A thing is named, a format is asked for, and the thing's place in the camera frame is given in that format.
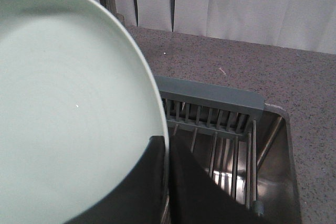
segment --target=light green plate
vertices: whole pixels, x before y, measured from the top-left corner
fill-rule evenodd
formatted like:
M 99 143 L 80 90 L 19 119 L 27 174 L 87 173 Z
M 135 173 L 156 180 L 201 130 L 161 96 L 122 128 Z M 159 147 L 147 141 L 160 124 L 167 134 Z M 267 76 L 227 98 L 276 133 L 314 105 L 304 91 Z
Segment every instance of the light green plate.
M 0 223 L 78 215 L 152 135 L 168 140 L 159 92 L 116 18 L 93 0 L 0 0 Z

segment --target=vertical blind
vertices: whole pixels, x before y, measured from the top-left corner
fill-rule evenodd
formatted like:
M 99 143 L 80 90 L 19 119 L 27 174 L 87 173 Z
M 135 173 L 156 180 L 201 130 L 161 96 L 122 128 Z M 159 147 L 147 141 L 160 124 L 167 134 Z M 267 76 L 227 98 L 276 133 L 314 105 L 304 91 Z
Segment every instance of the vertical blind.
M 115 0 L 126 25 L 336 54 L 336 0 Z

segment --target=dish rack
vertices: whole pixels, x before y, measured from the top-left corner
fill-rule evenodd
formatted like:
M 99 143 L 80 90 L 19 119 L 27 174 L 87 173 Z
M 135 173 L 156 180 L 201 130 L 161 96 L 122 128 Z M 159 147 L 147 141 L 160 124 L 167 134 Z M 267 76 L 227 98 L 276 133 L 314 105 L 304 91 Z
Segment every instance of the dish rack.
M 263 98 L 253 92 L 198 82 L 155 79 L 170 136 L 190 147 L 219 187 L 262 216 L 262 202 L 257 201 L 256 127 L 264 110 Z M 238 169 L 242 143 L 246 167 Z M 163 219 L 163 223 L 169 222 L 168 217 Z
M 169 135 L 190 148 L 222 190 L 259 216 L 265 205 L 264 217 L 273 223 L 301 223 L 286 116 L 278 114 L 279 108 L 265 105 L 254 92 L 167 77 L 155 80 Z M 269 164 L 274 162 L 280 163 L 272 172 Z M 269 186 L 272 179 L 276 190 Z M 161 223 L 170 221 L 168 197 Z

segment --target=stainless steel sink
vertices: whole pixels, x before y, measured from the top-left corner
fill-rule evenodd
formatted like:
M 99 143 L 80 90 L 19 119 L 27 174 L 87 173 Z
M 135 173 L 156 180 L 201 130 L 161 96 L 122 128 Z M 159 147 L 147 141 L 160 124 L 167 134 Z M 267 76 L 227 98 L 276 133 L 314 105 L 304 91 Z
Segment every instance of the stainless steel sink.
M 190 148 L 222 190 L 272 223 L 301 223 L 289 119 L 282 108 L 252 92 L 156 81 L 170 136 Z

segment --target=speckled countertop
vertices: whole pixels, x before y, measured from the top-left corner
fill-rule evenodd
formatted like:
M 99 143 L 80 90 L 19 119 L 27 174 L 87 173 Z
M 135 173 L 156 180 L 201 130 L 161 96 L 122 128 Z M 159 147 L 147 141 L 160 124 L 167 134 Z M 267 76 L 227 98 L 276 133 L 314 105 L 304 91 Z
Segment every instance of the speckled countertop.
M 256 91 L 283 107 L 290 116 L 302 222 L 336 223 L 336 55 L 128 31 L 156 75 Z

